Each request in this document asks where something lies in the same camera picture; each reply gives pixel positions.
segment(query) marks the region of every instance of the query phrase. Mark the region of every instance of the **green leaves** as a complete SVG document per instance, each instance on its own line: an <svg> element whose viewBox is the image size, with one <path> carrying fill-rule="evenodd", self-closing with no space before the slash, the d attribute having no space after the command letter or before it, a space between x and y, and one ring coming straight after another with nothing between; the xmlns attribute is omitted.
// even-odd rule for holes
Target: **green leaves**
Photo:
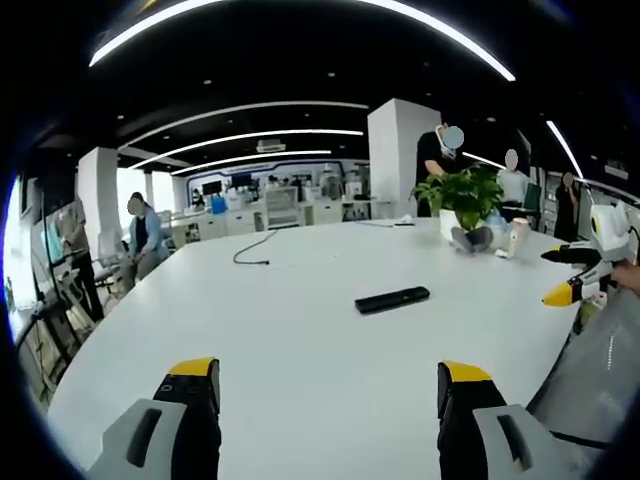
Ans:
<svg viewBox="0 0 640 480"><path fill-rule="evenodd" d="M416 185L413 195L418 202L429 202L434 213L443 208L454 210L465 230L473 229L502 202L496 175L478 166L460 173L429 175Z"/></svg>

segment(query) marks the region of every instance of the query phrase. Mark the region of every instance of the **ceiling light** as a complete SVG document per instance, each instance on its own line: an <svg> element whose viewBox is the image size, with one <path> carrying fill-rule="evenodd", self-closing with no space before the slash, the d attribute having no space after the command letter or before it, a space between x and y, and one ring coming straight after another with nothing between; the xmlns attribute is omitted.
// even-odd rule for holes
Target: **ceiling light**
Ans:
<svg viewBox="0 0 640 480"><path fill-rule="evenodd" d="M580 170L580 166L578 165L578 162L576 161L576 157L573 156L573 153L571 152L571 149L569 148L569 145L567 144L567 141L564 139L564 137L560 133L560 130L558 130L558 127L556 127L556 124L553 123L550 120L547 120L547 127L549 127L549 129L556 136L556 138L558 139L558 142L560 142L560 145L562 145L562 148L564 149L565 153L569 157L569 160L571 160L571 163L573 163L573 168L576 169L576 173L578 174L578 178L584 178L584 175L582 175L582 170Z"/></svg>
<svg viewBox="0 0 640 480"><path fill-rule="evenodd" d="M160 160L161 158L175 155L176 153L186 152L187 150L193 150L194 148L200 148L206 145L213 145L215 143L229 142L231 140L242 140L244 138L256 138L256 137L269 137L273 135L320 134L320 133L327 134L327 135L355 135L355 136L364 135L364 132L357 132L353 130L326 130L326 129L312 129L312 128L304 128L299 130L274 130L272 132L243 133L242 135L232 135L231 137L215 138L213 140L207 140L206 142L194 143L193 145L187 145L186 147L177 148L175 150L171 150L170 152L162 153L160 155L156 155L155 157L151 157L146 160L143 160L142 162L136 163L135 165L132 165L129 168L138 168L143 165L146 165L147 163Z"/></svg>
<svg viewBox="0 0 640 480"><path fill-rule="evenodd" d="M226 160L216 160L215 162L205 163L204 165L194 165L193 167L183 168L172 172L171 175L178 175L180 173L191 172L193 170L202 170L203 168L213 167L215 165L223 165L225 163L240 162L242 160L253 160L254 158L267 158L267 157L283 157L290 155L331 155L331 150L300 150L297 152L276 152L276 153L259 153L256 155L246 155L244 157L227 158Z"/></svg>
<svg viewBox="0 0 640 480"><path fill-rule="evenodd" d="M198 7L203 7L206 5L211 5L214 3L219 3L224 0L185 0L176 5L172 5L171 7L165 8L153 15L148 16L147 18L142 19L135 25L129 27L127 30L117 35L116 37L109 40L106 44L100 47L96 53L91 58L89 63L89 67L94 66L104 57L113 52L116 48L122 46L127 41L131 40L136 35L144 32L148 28L153 27L165 20L168 20L176 15L180 15L181 13L188 12L189 10L193 10ZM385 8L387 10L391 10L393 12L399 13L401 15L405 15L407 17L413 18L418 22L421 22L437 31L446 35L454 42L465 47L470 52L474 53L477 57L482 59L485 63L487 63L491 68L497 71L500 75L502 75L507 81L514 82L516 77L509 71L507 68L502 65L498 60L496 60L489 52L484 50L480 45L475 43L469 37L463 35L455 28L450 27L446 23L438 20L431 15L428 15L420 10L417 10L413 7L409 7L408 5L404 5L403 3L397 2L395 0L356 0L362 3L367 3L370 5L376 5L381 8Z"/></svg>
<svg viewBox="0 0 640 480"><path fill-rule="evenodd" d="M298 105L305 105L305 106L321 105L324 107L344 107L344 108L358 108L361 110L369 110L369 105L362 105L359 103L330 102L330 101L324 101L324 100L291 100L291 101L284 101L284 102L263 102L263 103L250 103L248 105L236 105L235 107L228 107L228 108L222 108L219 110L212 110L210 112L199 113L198 115L193 115L187 118L181 118L180 120L167 123L166 125L162 125L161 127L154 128L153 130L149 130L148 132L143 133L139 137L136 137L132 140L127 141L127 143L119 146L118 150L128 147L134 143L137 143L140 140L144 140L145 138L164 132L165 130L170 130L180 125L202 120L204 118L214 117L217 115L226 115L227 113L239 112L242 110L253 110L257 108L270 108L270 107L291 107L291 106L298 106Z"/></svg>
<svg viewBox="0 0 640 480"><path fill-rule="evenodd" d="M479 157L477 155L473 155L472 153L462 152L465 157L473 158L474 160L478 160L479 162L488 163L489 165L493 165L494 167L501 168L502 170L506 170L507 167L504 165L500 165L499 163L492 162L491 160L487 160L486 158Z"/></svg>

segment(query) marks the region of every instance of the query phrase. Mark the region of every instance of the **desk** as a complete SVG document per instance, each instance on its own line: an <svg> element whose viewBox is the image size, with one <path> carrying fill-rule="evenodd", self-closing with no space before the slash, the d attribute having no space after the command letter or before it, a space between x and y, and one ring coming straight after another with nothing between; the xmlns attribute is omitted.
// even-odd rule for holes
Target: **desk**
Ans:
<svg viewBox="0 0 640 480"><path fill-rule="evenodd" d="M87 340L49 409L60 444L89 467L101 435L175 363L220 359L222 480L438 478L437 363L471 363L526 405L577 307L541 298L570 267L539 255L469 257L416 227L354 222L187 245L127 295ZM362 317L357 298L424 285L431 299Z"/></svg>

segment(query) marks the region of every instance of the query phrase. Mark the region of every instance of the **light blue shirt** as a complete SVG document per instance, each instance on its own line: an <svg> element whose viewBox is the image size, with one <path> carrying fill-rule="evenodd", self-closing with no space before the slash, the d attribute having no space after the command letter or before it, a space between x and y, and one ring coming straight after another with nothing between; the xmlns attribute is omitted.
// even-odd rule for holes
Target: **light blue shirt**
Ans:
<svg viewBox="0 0 640 480"><path fill-rule="evenodd" d="M129 252L133 255L136 251L136 247L138 243L136 241L136 220L138 217L134 217L131 221L131 225L129 225ZM140 250L140 254L144 255L146 253L155 250L160 257L160 260L164 260L169 256L169 250L164 245L164 235L162 234L162 221L160 217L155 212L153 208L147 205L146 212L144 216L144 225L147 229L147 243Z"/></svg>

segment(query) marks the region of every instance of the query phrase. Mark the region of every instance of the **cup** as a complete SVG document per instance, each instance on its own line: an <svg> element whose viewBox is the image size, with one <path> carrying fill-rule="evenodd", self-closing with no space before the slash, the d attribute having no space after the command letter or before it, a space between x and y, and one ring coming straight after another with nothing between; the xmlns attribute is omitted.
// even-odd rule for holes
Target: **cup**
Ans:
<svg viewBox="0 0 640 480"><path fill-rule="evenodd" d="M511 222L511 231L509 232L509 250L508 257L513 258L522 248L531 232L529 222L526 218L514 218Z"/></svg>

